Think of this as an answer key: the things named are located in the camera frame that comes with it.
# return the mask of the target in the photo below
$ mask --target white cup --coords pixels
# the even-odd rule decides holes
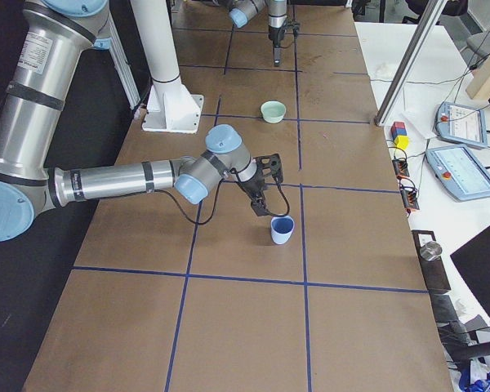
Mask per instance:
[[[274,217],[270,221],[270,236],[274,243],[281,245],[288,241],[294,231],[294,220],[289,216]]]

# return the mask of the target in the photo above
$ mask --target white desk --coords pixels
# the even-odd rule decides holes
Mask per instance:
[[[372,90],[378,107],[390,83],[374,81],[374,79],[392,79],[393,72],[397,69],[415,28],[415,25],[407,24],[356,23],[363,58],[372,80]],[[442,26],[435,26],[416,59],[408,81],[441,82],[459,78],[465,71],[466,64],[446,30]],[[487,101],[472,100],[466,94],[466,87],[472,78],[471,74],[464,77],[457,103],[482,108],[488,104]],[[453,102],[455,99],[457,88],[449,94],[454,84],[455,82],[439,85],[407,83],[390,116],[389,124],[385,125],[387,139],[390,139],[391,123],[404,121],[410,139],[407,154],[412,156],[423,153],[426,137],[429,137],[429,134],[432,136],[437,106],[444,100]],[[485,109],[485,117],[487,129],[490,130],[489,107]],[[447,144],[432,138],[429,147]],[[484,166],[490,165],[490,149],[473,149],[473,152]],[[418,202],[421,209],[411,214],[408,220],[410,228],[434,231],[438,242],[442,245],[443,263],[452,287],[449,295],[456,309],[464,310],[464,313],[461,313],[461,321],[481,314],[490,322],[450,258],[454,251],[490,226],[490,198],[455,202],[434,177],[428,164],[422,162],[423,155],[410,158],[408,161],[411,178],[420,189]]]

